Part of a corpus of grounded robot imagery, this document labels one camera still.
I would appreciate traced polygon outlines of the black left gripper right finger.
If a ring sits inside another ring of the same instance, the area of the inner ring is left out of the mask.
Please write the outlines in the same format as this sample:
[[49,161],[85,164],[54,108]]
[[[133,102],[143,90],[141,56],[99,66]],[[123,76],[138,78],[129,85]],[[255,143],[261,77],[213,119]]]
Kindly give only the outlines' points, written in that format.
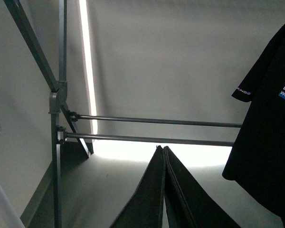
[[239,225],[206,193],[169,147],[165,203],[170,228],[238,228]]

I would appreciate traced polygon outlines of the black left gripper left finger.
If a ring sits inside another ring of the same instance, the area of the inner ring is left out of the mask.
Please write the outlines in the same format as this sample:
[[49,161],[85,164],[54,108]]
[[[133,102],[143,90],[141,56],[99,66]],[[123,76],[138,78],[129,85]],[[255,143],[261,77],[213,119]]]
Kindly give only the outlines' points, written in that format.
[[112,223],[112,228],[161,228],[166,161],[156,147],[134,194]]

